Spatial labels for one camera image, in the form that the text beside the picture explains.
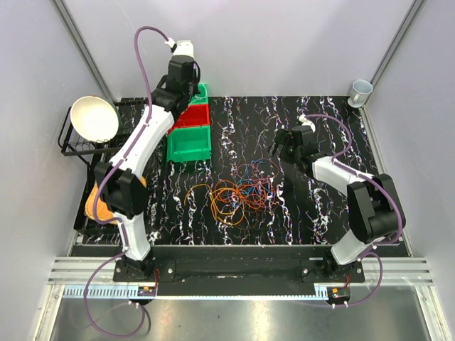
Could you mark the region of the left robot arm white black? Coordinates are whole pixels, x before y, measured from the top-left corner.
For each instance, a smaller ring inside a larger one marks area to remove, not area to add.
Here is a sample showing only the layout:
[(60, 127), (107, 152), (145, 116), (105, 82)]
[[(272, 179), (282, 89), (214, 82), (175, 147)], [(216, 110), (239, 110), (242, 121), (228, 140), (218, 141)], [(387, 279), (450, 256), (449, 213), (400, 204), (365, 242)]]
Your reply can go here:
[(149, 94), (148, 107), (125, 142), (110, 159), (95, 166), (97, 192), (92, 214), (100, 224), (115, 224), (122, 238), (118, 259), (138, 281), (154, 271), (146, 237), (144, 211), (148, 191), (142, 183), (145, 166), (158, 143), (199, 93), (200, 67), (193, 55), (173, 55), (168, 72)]

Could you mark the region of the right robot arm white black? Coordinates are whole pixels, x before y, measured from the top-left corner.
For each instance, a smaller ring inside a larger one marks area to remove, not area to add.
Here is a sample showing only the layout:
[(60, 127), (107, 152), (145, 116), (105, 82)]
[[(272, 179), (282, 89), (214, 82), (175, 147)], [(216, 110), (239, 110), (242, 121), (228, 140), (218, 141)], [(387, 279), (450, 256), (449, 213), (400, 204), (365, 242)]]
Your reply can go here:
[(278, 129), (268, 151), (279, 152), (281, 161), (347, 199), (349, 230), (323, 257), (322, 271), (329, 281), (340, 281), (368, 251), (401, 237), (406, 220), (389, 175), (364, 173), (320, 152), (310, 125)]

